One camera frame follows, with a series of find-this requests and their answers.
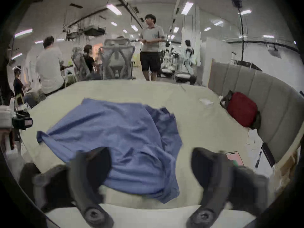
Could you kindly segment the person's left hand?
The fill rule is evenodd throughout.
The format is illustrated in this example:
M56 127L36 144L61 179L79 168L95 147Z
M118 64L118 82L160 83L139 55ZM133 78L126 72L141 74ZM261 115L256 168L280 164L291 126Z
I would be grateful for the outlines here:
M0 146L3 153L14 150L14 137L12 128L0 129Z

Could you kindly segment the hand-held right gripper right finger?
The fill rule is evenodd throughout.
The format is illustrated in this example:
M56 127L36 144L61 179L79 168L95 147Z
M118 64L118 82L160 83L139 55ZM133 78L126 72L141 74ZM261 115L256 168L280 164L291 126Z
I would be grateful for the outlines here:
M224 152L195 148L192 172L203 188L200 207L188 218L187 228L210 228L227 203L233 210L259 216L268 207L269 180L248 167L237 166Z

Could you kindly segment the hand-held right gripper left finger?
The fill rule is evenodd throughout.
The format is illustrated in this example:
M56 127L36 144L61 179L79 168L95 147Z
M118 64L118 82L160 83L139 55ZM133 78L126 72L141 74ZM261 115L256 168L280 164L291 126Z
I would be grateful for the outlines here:
M108 147L78 151L66 165L57 165L33 178L36 206L43 212L76 207L93 228L112 228L112 217L99 205L104 202L99 187L112 167Z

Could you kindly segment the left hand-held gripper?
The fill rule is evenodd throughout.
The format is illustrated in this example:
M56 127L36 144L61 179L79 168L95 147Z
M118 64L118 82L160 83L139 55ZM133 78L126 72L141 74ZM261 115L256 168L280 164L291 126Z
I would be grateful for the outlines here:
M18 129L26 130L33 126L33 119L29 112L26 111L12 111L9 106L0 106L0 128L1 129Z

